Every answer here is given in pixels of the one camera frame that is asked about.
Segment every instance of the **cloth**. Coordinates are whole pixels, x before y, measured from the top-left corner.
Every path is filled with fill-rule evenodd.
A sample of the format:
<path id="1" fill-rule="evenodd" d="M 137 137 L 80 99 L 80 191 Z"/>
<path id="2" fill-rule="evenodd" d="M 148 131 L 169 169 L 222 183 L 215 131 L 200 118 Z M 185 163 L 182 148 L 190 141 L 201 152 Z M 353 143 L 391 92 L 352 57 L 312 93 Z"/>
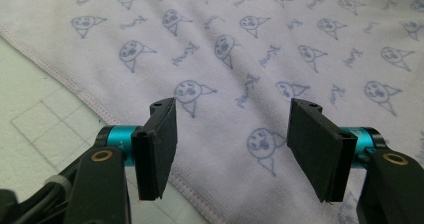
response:
<path id="1" fill-rule="evenodd" d="M 143 124 L 176 97 L 170 181 L 213 223 L 357 222 L 365 171 L 343 204 L 318 201 L 285 142 L 293 97 L 424 162 L 424 0 L 0 6 L 0 34 L 107 123 Z"/>

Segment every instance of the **towel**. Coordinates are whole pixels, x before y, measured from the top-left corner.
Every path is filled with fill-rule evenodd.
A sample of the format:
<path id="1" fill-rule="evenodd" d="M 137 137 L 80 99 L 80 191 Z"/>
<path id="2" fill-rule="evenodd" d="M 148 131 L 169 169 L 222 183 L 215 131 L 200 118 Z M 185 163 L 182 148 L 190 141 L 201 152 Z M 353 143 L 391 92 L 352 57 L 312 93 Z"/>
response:
<path id="1" fill-rule="evenodd" d="M 424 0 L 0 6 L 0 34 L 108 124 L 143 124 L 176 98 L 170 181 L 212 223 L 357 223 L 365 171 L 343 203 L 319 202 L 286 145 L 293 97 L 424 163 Z"/>

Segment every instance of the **cutting mat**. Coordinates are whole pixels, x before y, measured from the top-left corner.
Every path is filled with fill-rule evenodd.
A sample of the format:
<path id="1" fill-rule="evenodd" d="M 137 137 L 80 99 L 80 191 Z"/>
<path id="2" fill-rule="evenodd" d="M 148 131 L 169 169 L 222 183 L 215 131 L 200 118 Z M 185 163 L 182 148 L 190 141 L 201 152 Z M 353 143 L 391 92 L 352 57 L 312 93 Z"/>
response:
<path id="1" fill-rule="evenodd" d="M 3 38 L 0 67 L 0 188 L 23 201 L 87 150 L 106 124 Z M 170 184 L 162 200 L 138 201 L 134 169 L 126 173 L 133 223 L 207 223 Z"/>

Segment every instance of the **black plastic part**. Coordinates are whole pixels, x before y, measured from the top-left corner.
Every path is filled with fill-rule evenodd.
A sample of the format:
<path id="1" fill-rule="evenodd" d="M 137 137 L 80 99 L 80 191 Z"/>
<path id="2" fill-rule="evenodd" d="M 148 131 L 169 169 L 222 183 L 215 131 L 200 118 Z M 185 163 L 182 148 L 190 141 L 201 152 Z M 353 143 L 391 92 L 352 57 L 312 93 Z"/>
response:
<path id="1" fill-rule="evenodd" d="M 368 166 L 357 206 L 359 222 L 423 223 L 424 170 L 420 164 L 402 153 L 380 149 Z"/>
<path id="2" fill-rule="evenodd" d="M 11 190 L 0 190 L 0 224 L 12 223 L 19 214 L 18 199 Z"/>
<path id="3" fill-rule="evenodd" d="M 322 107 L 292 98 L 287 146 L 321 202 L 343 201 L 357 137 L 322 115 Z"/>
<path id="4" fill-rule="evenodd" d="M 162 198 L 178 142 L 175 98 L 150 105 L 150 115 L 131 135 L 140 200 Z"/>
<path id="5" fill-rule="evenodd" d="M 80 159 L 64 223 L 118 224 L 130 218 L 122 152 L 114 146 L 88 150 Z"/>

